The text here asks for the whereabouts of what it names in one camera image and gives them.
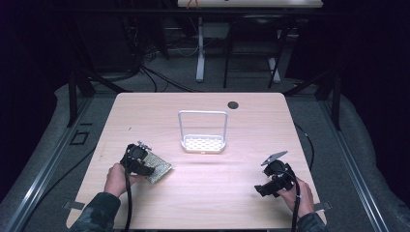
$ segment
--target gray carpet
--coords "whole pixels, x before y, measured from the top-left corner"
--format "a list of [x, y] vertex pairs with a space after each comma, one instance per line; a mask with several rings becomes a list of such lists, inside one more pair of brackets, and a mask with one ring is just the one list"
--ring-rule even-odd
[[[220, 57], [218, 43], [218, 41], [213, 41], [208, 46], [205, 80], [202, 83], [195, 81], [196, 54], [182, 56], [178, 52], [171, 52], [170, 60], [165, 60], [158, 55], [152, 62], [145, 62], [145, 65], [191, 89], [203, 92], [284, 92], [292, 88], [294, 82], [298, 82], [298, 80], [283, 79], [281, 84], [276, 84], [272, 89], [268, 89], [268, 78], [241, 78], [229, 80], [228, 88], [223, 89], [223, 59]], [[285, 54], [285, 61], [279, 67], [281, 76], [284, 76], [286, 71], [285, 64], [286, 59], [290, 56], [291, 45], [287, 49], [289, 50], [286, 53], [287, 56]], [[152, 77], [159, 91], [165, 89], [166, 82], [163, 79]], [[143, 73], [115, 83], [135, 92], [154, 91], [153, 81]], [[115, 95], [111, 90], [97, 82], [94, 85], [98, 92], [94, 98], [88, 101], [79, 96], [80, 102], [89, 106], [84, 114], [80, 115], [76, 127], [71, 129], [80, 134], [87, 133], [88, 137], [83, 145], [70, 145], [73, 136], [67, 140], [58, 167], [49, 180], [48, 187], [85, 157], [89, 151], [92, 151], [98, 143]], [[313, 180], [321, 200], [328, 201], [333, 206], [332, 210], [326, 212], [328, 227], [331, 231], [337, 232], [375, 231], [371, 220], [367, 216], [366, 208], [356, 191], [354, 182], [348, 174], [343, 153], [334, 136], [332, 126], [327, 123], [328, 115], [323, 110], [323, 105], [327, 105], [327, 103], [316, 101], [313, 97], [314, 90], [315, 86], [311, 86], [300, 95], [286, 99], [294, 122], [307, 133], [314, 146], [315, 157], [311, 170]], [[183, 90], [169, 85], [165, 91], [180, 92]], [[0, 205], [1, 231], [6, 230], [24, 199], [24, 195], [35, 181], [44, 163], [55, 153], [56, 148], [60, 145], [59, 142], [68, 133], [66, 129], [69, 122], [67, 86], [59, 89], [56, 96], [58, 97], [57, 109], [38, 148], [14, 187]], [[340, 125], [342, 134], [360, 167], [388, 228], [390, 231], [409, 231], [410, 227], [405, 223], [409, 217], [408, 215], [410, 215], [408, 209], [402, 207], [402, 203], [389, 191], [383, 177], [375, 167], [374, 151], [366, 128], [354, 107], [345, 98], [342, 98], [341, 102]], [[297, 132], [309, 162], [312, 150], [306, 136], [300, 130], [297, 130]], [[79, 136], [75, 139], [78, 140], [74, 140], [74, 143], [82, 141]], [[65, 224], [69, 211], [62, 206], [65, 202], [74, 200], [90, 158], [88, 157], [83, 161], [52, 189], [31, 216], [24, 231], [67, 231]]]

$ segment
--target chair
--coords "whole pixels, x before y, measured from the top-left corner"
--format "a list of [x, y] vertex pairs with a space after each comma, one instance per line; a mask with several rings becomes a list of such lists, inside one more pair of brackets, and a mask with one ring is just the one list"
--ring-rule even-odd
[[[231, 21], [225, 52], [223, 88], [226, 88], [228, 72], [270, 72], [269, 88], [274, 76], [288, 31], [292, 28], [292, 18], [277, 14], [246, 14]], [[247, 67], [256, 62], [242, 61], [239, 68], [229, 67], [231, 60], [245, 56], [266, 58], [266, 67]], [[275, 65], [269, 65], [275, 59]]]

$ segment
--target black device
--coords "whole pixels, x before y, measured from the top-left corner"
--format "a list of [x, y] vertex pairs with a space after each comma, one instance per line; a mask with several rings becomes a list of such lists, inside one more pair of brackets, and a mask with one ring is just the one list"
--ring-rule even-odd
[[148, 156], [147, 150], [151, 149], [141, 142], [138, 142], [138, 145], [130, 144], [120, 163], [129, 173], [150, 176], [154, 173], [155, 168], [145, 165], [144, 159]]
[[254, 186], [262, 196], [272, 194], [274, 197], [278, 197], [278, 190], [292, 189], [296, 180], [295, 173], [290, 165], [288, 163], [285, 164], [278, 159], [269, 162], [268, 166], [263, 170], [263, 173], [268, 177], [272, 176], [272, 181], [263, 186]]

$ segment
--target dark background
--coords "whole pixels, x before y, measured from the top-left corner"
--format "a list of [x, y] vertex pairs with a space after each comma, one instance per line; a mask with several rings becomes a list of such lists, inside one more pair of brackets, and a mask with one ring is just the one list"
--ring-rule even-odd
[[[392, 191], [410, 206], [410, 45], [405, 1], [324, 1], [324, 11], [357, 11], [359, 21], [313, 20], [302, 31], [286, 77], [313, 78], [327, 70], [346, 38], [356, 46], [340, 73], [342, 94], [356, 106], [372, 139], [377, 166]], [[68, 82], [77, 54], [60, 21], [41, 1], [2, 1], [0, 198], [35, 150]], [[84, 61], [92, 58], [84, 55]], [[298, 69], [304, 67], [304, 73]]]

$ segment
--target black cable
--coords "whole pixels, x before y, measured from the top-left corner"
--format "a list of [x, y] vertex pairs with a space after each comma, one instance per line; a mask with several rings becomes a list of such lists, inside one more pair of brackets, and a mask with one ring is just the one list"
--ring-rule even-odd
[[39, 201], [37, 202], [36, 206], [34, 207], [34, 209], [31, 211], [30, 215], [28, 216], [28, 218], [25, 220], [23, 226], [21, 227], [21, 231], [24, 231], [24, 228], [26, 227], [26, 225], [28, 224], [28, 221], [30, 220], [30, 218], [34, 215], [34, 212], [39, 208], [40, 204], [43, 202], [43, 200], [48, 196], [48, 194], [67, 176], [69, 175], [76, 167], [78, 167], [83, 161], [85, 161], [85, 159], [87, 159], [93, 152], [94, 150], [96, 150], [95, 146], [90, 152], [88, 152], [88, 154], [82, 158], [77, 164], [75, 164], [72, 168], [70, 168], [62, 177], [60, 177], [60, 179], [58, 179], [54, 185], [52, 185], [44, 194], [43, 196], [39, 199]]
[[128, 169], [128, 159], [125, 160], [125, 165], [124, 165], [124, 175], [126, 178], [126, 189], [127, 189], [127, 197], [128, 197], [128, 215], [127, 215], [127, 224], [124, 229], [125, 232], [128, 232], [130, 230], [130, 223], [131, 223], [131, 217], [132, 217], [132, 195], [131, 195], [131, 185], [130, 185], [130, 174], [129, 174], [129, 169]]
[[161, 90], [161, 93], [165, 92], [165, 90], [168, 88], [168, 86], [169, 86], [169, 82], [166, 81], [166, 85], [165, 85], [165, 87], [163, 87], [163, 89]]
[[175, 81], [175, 80], [173, 80], [173, 79], [170, 79], [170, 78], [166, 77], [165, 75], [163, 75], [163, 74], [161, 74], [161, 73], [159, 73], [159, 72], [155, 72], [155, 71], [153, 71], [153, 70], [150, 70], [150, 69], [148, 69], [147, 67], [145, 67], [145, 66], [143, 66], [143, 65], [141, 65], [141, 69], [144, 70], [144, 71], [146, 71], [146, 72], [149, 72], [149, 73], [152, 73], [152, 74], [156, 75], [157, 77], [159, 77], [159, 78], [165, 80], [165, 81], [168, 82], [169, 84], [171, 84], [171, 85], [173, 85], [173, 86], [175, 86], [175, 87], [177, 87], [177, 88], [179, 88], [179, 89], [181, 89], [181, 90], [188, 91], [188, 92], [202, 92], [202, 91], [195, 90], [195, 89], [191, 89], [191, 88], [189, 88], [189, 87], [187, 87], [187, 86], [184, 86], [184, 85], [180, 84], [179, 82], [177, 82], [177, 81]]
[[142, 71], [146, 74], [146, 75], [148, 75], [148, 77], [151, 79], [151, 81], [153, 82], [153, 84], [154, 84], [154, 93], [157, 93], [157, 83], [155, 82], [155, 80], [153, 79], [153, 77], [151, 77], [151, 75], [149, 75], [144, 69], [142, 69]]
[[296, 186], [295, 207], [293, 208], [293, 215], [292, 215], [292, 232], [296, 232], [296, 222], [298, 221], [299, 205], [301, 204], [301, 188], [296, 178], [293, 177], [290, 173], [285, 172], [285, 171], [280, 171], [280, 170], [278, 170], [278, 172], [286, 174], [290, 178], [292, 178], [292, 181], [293, 183], [295, 183], [295, 186]]
[[151, 62], [157, 58], [158, 49], [155, 46], [147, 47], [143, 50], [143, 61]]
[[122, 76], [116, 76], [116, 77], [105, 77], [104, 79], [109, 80], [111, 82], [117, 82], [117, 81], [121, 81], [121, 80], [126, 80], [126, 79], [130, 79], [133, 76], [137, 75], [139, 72], [139, 69], [135, 69], [133, 71], [127, 72], [126, 74], [122, 75]]
[[308, 170], [311, 171], [311, 168], [313, 166], [313, 162], [314, 162], [314, 147], [313, 147], [313, 143], [310, 140], [310, 137], [308, 136], [308, 134], [301, 128], [301, 126], [299, 126], [298, 124], [296, 124], [295, 122], [293, 122], [293, 124], [296, 126], [296, 128], [298, 128], [303, 134], [304, 136], [307, 138], [308, 143], [310, 144], [310, 149], [311, 149], [311, 159], [310, 159], [310, 164], [308, 166]]

